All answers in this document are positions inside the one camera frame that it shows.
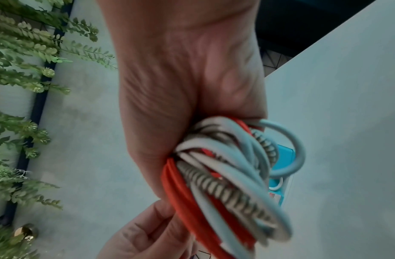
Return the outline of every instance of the spring cable protector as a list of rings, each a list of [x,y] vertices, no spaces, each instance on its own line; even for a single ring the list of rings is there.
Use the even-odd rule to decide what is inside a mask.
[[[289,166],[271,169],[278,146],[258,128],[292,142],[296,157]],[[209,252],[219,259],[249,259],[256,242],[290,239],[290,222],[268,195],[268,183],[295,173],[304,161],[303,144],[280,124],[216,116],[188,131],[167,160],[162,183],[180,219]]]

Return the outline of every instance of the gold object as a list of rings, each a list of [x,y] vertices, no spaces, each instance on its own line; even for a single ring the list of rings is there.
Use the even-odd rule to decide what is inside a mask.
[[[38,237],[38,229],[33,224],[25,224],[14,232],[14,236],[23,235],[24,239],[31,241]]]

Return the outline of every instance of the blue object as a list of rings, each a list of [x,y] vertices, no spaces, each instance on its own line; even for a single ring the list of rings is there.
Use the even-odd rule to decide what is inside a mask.
[[[287,148],[281,145],[278,146],[279,146],[279,160],[273,166],[273,169],[281,169],[290,165],[294,161],[294,158],[296,157],[295,151],[292,150],[291,148]],[[269,181],[270,187],[275,187],[278,184],[279,184],[279,179],[270,179]],[[281,206],[284,199],[284,193],[282,192],[282,190],[278,189],[276,191],[270,191],[270,193],[281,196],[279,201],[279,205]]]

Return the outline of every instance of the coiled cable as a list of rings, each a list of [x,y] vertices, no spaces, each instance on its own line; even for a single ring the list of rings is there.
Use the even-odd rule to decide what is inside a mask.
[[[278,147],[255,127],[285,135],[296,150],[294,161],[272,170]],[[181,220],[214,256],[254,258],[256,241],[267,245],[268,239],[291,237],[287,216],[268,195],[268,182],[295,173],[304,161],[302,143],[283,126],[216,116],[189,130],[168,159],[162,182]]]

